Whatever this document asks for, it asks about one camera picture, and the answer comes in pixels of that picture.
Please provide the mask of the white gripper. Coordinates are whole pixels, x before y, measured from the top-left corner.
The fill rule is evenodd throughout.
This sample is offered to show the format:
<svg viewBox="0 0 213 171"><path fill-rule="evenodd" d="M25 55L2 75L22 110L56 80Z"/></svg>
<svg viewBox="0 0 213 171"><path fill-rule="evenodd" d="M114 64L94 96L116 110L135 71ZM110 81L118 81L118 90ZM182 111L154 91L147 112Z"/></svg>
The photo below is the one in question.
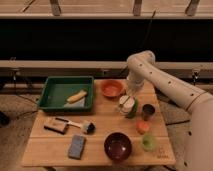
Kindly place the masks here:
<svg viewBox="0 0 213 171"><path fill-rule="evenodd" d="M136 98L138 96L138 92L142 89L144 85L144 82L135 83L129 80L127 80L126 83L127 83L126 94L132 98Z"/></svg>

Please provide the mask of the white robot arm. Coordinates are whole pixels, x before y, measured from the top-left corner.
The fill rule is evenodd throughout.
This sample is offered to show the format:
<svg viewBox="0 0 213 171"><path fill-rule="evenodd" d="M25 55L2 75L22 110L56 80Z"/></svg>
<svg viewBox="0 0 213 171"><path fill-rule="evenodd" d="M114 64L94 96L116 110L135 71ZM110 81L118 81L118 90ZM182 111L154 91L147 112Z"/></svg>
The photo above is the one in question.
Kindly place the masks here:
<svg viewBox="0 0 213 171"><path fill-rule="evenodd" d="M129 56L127 67L130 89L147 80L191 115L183 171L213 171L213 95L155 67L150 50Z"/></svg>

